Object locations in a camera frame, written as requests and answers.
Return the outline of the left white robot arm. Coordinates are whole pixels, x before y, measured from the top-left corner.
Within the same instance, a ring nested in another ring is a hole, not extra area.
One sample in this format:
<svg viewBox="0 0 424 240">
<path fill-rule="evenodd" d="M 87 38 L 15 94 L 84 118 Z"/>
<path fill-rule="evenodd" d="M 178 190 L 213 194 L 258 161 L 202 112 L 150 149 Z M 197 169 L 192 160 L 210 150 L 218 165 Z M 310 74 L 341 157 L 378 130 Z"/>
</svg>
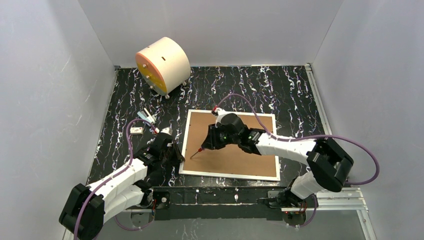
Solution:
<svg viewBox="0 0 424 240">
<path fill-rule="evenodd" d="M 66 240 L 93 240 L 109 219 L 126 209 L 139 206 L 156 213 L 156 207 L 168 205 L 161 193 L 155 193 L 154 180 L 165 166 L 175 167 L 184 157 L 172 136 L 162 129 L 154 141 L 138 150 L 128 161 L 106 177 L 89 185 L 77 184 L 70 192 L 59 216 Z"/>
</svg>

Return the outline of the white picture frame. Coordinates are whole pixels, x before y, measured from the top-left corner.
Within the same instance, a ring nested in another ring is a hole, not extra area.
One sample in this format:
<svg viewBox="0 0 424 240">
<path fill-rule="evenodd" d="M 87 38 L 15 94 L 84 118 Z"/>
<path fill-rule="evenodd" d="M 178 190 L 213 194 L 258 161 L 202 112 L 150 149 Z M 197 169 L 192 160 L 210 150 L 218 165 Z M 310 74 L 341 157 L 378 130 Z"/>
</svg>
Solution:
<svg viewBox="0 0 424 240">
<path fill-rule="evenodd" d="M 249 154 L 235 144 L 219 150 L 206 149 L 190 159 L 205 140 L 208 126 L 215 120 L 209 110 L 188 111 L 181 148 L 185 161 L 180 164 L 179 174 L 271 182 L 281 180 L 277 156 Z"/>
</svg>

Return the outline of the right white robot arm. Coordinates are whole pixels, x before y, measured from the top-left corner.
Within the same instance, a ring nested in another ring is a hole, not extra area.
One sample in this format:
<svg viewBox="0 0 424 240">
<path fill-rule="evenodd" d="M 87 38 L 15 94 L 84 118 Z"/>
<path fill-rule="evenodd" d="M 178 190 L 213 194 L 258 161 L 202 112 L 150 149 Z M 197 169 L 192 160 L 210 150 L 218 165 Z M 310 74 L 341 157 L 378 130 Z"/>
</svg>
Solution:
<svg viewBox="0 0 424 240">
<path fill-rule="evenodd" d="M 236 145 L 248 154 L 277 156 L 297 161 L 310 170 L 293 179 L 285 190 L 262 200 L 270 208 L 298 206 L 322 190 L 338 193 L 342 190 L 354 160 L 331 137 L 319 136 L 298 140 L 273 135 L 265 129 L 251 128 L 234 113 L 218 116 L 208 126 L 201 150 L 220 150 Z"/>
</svg>

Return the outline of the blue red screwdriver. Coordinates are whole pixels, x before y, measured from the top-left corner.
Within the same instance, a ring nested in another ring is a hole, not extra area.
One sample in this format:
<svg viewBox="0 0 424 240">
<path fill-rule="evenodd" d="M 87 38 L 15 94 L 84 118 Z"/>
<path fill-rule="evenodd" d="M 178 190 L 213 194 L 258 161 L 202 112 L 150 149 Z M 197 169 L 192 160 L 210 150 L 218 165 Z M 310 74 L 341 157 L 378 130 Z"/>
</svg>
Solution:
<svg viewBox="0 0 424 240">
<path fill-rule="evenodd" d="M 201 152 L 203 152 L 205 149 L 204 148 L 199 148 L 198 150 L 197 150 L 197 152 L 195 152 L 191 157 L 190 157 L 190 159 L 193 159 L 196 155 L 198 155 L 199 153 L 201 153 Z"/>
</svg>

